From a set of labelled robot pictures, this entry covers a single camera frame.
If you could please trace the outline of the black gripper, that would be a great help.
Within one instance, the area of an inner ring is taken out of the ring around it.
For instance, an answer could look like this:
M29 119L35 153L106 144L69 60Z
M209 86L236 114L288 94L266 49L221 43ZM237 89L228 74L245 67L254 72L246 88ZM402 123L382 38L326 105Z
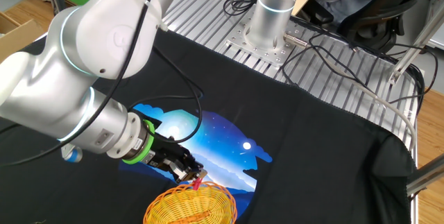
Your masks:
M207 175L204 166L180 144L159 141L147 135L144 148L148 149L144 163L173 174L176 183L194 181Z

